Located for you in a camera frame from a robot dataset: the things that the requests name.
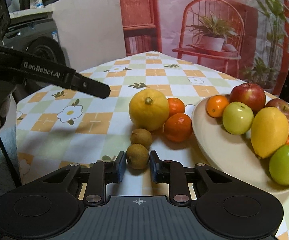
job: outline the chair leg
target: chair leg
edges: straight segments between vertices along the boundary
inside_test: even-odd
[[[0,149],[3,152],[3,156],[5,157],[5,159],[7,161],[7,166],[8,166],[11,178],[12,178],[15,186],[20,187],[21,186],[21,179],[20,179],[15,167],[13,166],[13,164],[12,164],[12,162],[8,156],[7,150],[6,150],[5,146],[3,145],[3,141],[1,140],[1,137],[0,137]]]
[[[237,79],[239,79],[239,60],[237,60]]]
[[[224,69],[225,69],[225,73],[227,74],[227,72],[228,72],[228,60],[225,60],[224,61]]]

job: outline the lemon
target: lemon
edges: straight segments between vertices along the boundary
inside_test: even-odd
[[[257,113],[251,126],[251,144],[259,157],[270,157],[288,136],[288,119],[278,108],[265,107]]]
[[[129,116],[137,128],[144,128],[148,131],[157,130],[169,117],[168,100],[158,90],[141,90],[130,100]]]

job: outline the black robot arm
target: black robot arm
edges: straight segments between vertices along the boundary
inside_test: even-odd
[[[0,42],[11,19],[5,0],[0,0]],[[98,98],[107,98],[110,87],[77,73],[62,64],[35,55],[0,46],[0,80],[14,84],[25,78],[49,83],[65,89],[77,90]]]
[[[275,240],[283,207],[273,195],[203,163],[194,168],[149,158],[167,196],[107,196],[120,183],[126,153],[91,168],[72,163],[0,197],[4,240]],[[80,199],[81,185],[87,183]],[[197,199],[191,199],[188,183]]]

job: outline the white plate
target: white plate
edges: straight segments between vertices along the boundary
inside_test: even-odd
[[[271,194],[289,191],[289,186],[281,186],[271,179],[270,158],[258,160],[255,156],[250,132],[241,136],[228,133],[220,118],[210,117],[206,113],[207,100],[205,98],[195,106],[191,119],[193,132],[209,163],[220,171]]]

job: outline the plant pot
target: plant pot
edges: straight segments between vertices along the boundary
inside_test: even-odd
[[[224,38],[202,36],[200,44],[203,45],[204,49],[221,51],[224,44]]]

